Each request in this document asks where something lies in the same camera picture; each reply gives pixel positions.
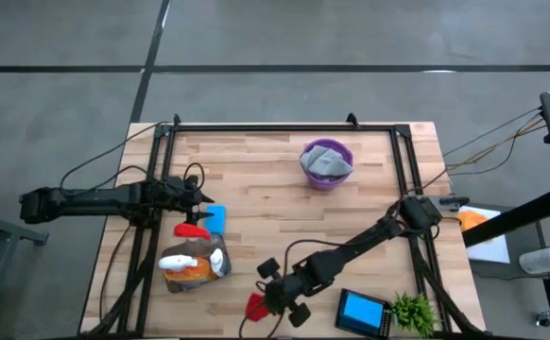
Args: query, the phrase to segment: wooden table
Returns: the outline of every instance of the wooden table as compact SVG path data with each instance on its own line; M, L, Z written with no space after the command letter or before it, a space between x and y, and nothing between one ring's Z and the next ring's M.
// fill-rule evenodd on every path
M430 122L409 124L421 178L426 182L444 166L435 125ZM133 124L129 134L146 127L148 124ZM130 141L120 166L146 167L152 135L151 129ZM344 143L354 155L354 172L329 193L308 187L298 161L307 144L326 137ZM260 279L256 272L259 264L269 257L276 257L282 264L285 247L299 238L345 242L371 226L399 195L390 140L384 132L179 132L172 162L170 174L178 176L190 162L203 164L206 183L202 192L226 205L225 241L232 258L232 274L196 290L173 295L166 290L156 261L145 336L236 337L249 294L257 292L254 283ZM142 173L132 170L123 173L117 184L144 178ZM449 194L447 177L425 192L427 195ZM173 227L182 220L177 212L164 215L158 256L165 248L183 241L172 236ZM443 285L460 310L475 326L484 330L459 226L453 220L443 221L435 242ZM98 323L100 286L115 244L127 226L128 221L120 217L107 220L82 319L83 332ZM111 306L123 291L132 239L133 232L129 231L115 257L104 306ZM300 244L291 251L290 263L324 248L326 246ZM301 298L312 311L303 326L295 329L285 319L275 334L353 336L334 327L340 288L388 300L393 300L396 292L416 294L407 240L393 239L348 263L332 287L314 297ZM139 291L131 304L130 329L136 321ZM264 337L274 322L273 316L256 324L248 322L244 335Z

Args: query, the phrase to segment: artificial plant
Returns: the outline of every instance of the artificial plant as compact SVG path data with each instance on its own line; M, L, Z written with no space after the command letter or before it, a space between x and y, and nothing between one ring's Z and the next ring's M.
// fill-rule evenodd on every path
M428 299L420 294L410 297L406 293L395 298L392 304L392 312L397 317L397 325L402 330L416 332L420 338L433 335L435 324L435 311Z

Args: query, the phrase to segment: red object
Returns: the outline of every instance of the red object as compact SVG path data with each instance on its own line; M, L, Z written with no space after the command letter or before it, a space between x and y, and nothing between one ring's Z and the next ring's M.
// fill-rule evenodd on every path
M248 320L256 322L267 315L268 309L266 308L264 297L256 293L250 294L248 305L246 305L246 317Z
M174 227L174 236L197 237L210 241L210 232L208 230L188 223L180 223Z

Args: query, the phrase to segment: blue screen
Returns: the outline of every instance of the blue screen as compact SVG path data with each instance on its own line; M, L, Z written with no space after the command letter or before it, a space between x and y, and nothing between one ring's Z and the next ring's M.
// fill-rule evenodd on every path
M384 306L381 303L349 293L342 314L361 321L370 326L379 328L382 322Z

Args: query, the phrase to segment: gray floor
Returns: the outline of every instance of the gray floor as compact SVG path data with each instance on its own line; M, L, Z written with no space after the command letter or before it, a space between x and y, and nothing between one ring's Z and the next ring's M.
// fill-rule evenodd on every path
M0 64L143 64L160 4L0 1ZM550 64L550 0L175 0L157 63ZM19 194L57 185L67 169L123 139L140 78L0 74L0 215L17 221ZM544 91L550 73L154 75L141 121L174 112L187 122L340 121L354 112L363 121L434 121L445 151L538 106ZM455 192L517 205L549 191L542 136L522 138L497 171L454 178ZM68 186L107 178L118 158L90 165ZM34 227L50 231L49 243L17 250L0 302L0 339L77 331L102 224L72 217ZM545 309L539 281L475 280L490 331L550 339L550 329L532 322Z

